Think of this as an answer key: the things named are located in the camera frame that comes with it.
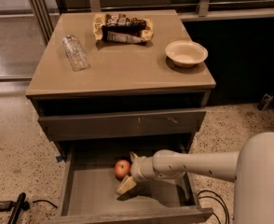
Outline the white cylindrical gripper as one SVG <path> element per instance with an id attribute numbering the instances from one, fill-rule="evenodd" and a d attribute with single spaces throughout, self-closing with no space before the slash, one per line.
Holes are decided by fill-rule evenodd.
<path id="1" fill-rule="evenodd" d="M 118 195 L 123 195 L 133 189 L 137 182 L 154 179 L 156 177 L 153 168 L 153 158 L 142 156 L 139 157 L 135 152 L 130 152 L 130 174 L 126 175 L 116 189 Z"/>

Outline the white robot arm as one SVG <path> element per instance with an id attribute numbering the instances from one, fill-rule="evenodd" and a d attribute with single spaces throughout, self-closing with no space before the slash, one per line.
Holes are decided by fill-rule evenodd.
<path id="1" fill-rule="evenodd" d="M 254 135 L 234 152 L 183 154 L 162 149 L 151 157 L 131 153 L 130 159 L 130 175 L 118 186 L 119 195 L 145 180 L 204 175 L 234 184 L 233 224 L 274 224 L 274 133 Z"/>

